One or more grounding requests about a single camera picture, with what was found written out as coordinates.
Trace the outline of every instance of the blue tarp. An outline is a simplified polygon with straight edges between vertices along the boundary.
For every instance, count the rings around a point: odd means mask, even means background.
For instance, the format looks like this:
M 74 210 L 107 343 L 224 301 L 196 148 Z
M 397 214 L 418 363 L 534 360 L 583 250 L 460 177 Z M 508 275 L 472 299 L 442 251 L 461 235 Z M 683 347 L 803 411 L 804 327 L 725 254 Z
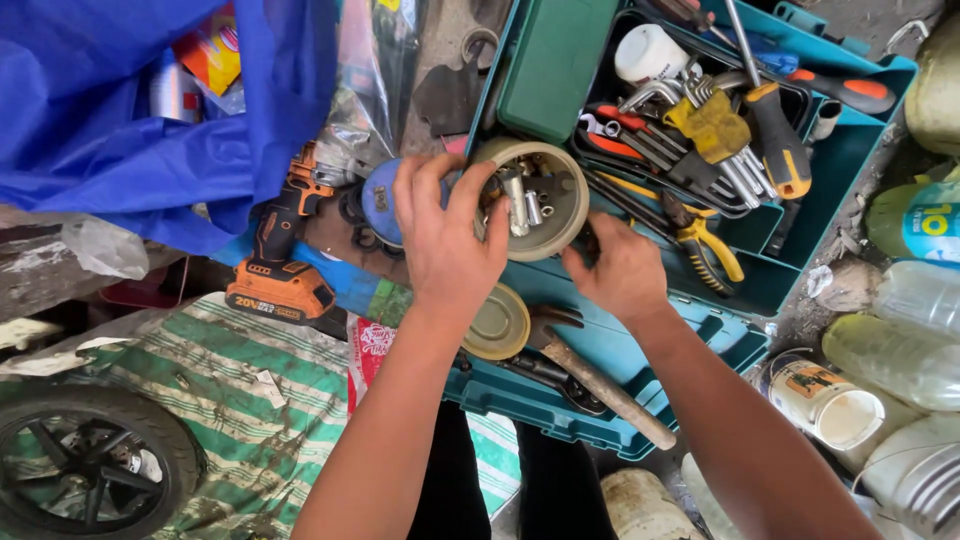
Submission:
M 0 2 L 0 201 L 89 212 L 193 254 L 245 231 L 326 120 L 338 13 L 336 0 L 234 0 L 247 112 L 148 117 L 145 67 L 223 4 Z

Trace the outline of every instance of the hammer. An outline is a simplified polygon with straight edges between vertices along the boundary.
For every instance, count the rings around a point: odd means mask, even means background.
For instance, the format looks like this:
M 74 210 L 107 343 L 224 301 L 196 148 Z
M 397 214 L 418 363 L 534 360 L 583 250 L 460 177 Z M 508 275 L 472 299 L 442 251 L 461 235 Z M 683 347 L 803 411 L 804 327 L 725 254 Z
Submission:
M 657 445 L 657 448 L 667 450 L 677 443 L 677 436 L 670 428 L 637 403 L 616 382 L 583 360 L 553 331 L 551 327 L 554 325 L 583 328 L 584 323 L 579 320 L 583 315 L 579 311 L 544 305 L 532 306 L 529 310 L 531 330 L 527 345 L 564 368 L 604 405 Z

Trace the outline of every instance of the brake fluid bottle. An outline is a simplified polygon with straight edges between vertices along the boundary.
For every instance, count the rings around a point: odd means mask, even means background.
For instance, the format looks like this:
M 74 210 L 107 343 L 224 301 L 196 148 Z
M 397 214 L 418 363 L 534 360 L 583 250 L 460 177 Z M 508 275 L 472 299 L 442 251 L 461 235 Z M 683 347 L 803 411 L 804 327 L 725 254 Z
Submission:
M 890 257 L 960 262 L 960 183 L 901 185 L 867 211 L 867 236 Z

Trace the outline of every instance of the cordless drill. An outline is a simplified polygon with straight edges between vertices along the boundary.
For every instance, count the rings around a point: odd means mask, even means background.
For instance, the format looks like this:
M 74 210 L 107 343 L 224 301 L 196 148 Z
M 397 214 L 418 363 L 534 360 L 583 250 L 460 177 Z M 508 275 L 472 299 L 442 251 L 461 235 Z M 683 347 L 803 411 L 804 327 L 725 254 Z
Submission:
M 290 161 L 286 182 L 267 203 L 253 237 L 253 254 L 237 265 L 236 280 L 227 287 L 227 305 L 270 319 L 310 326 L 336 302 L 333 289 L 306 262 L 290 260 L 297 231 L 317 213 L 321 198 L 333 188 L 317 185 L 313 142 Z

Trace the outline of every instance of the leg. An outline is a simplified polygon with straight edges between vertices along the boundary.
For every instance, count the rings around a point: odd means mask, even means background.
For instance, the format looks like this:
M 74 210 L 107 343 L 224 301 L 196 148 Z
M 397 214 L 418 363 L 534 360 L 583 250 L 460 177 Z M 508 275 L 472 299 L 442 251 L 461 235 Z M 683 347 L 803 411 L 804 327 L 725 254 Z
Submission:
M 457 404 L 443 402 L 433 431 L 420 503 L 407 539 L 490 537 L 467 415 Z
M 516 422 L 520 447 L 520 538 L 616 540 L 593 461 L 582 442 Z

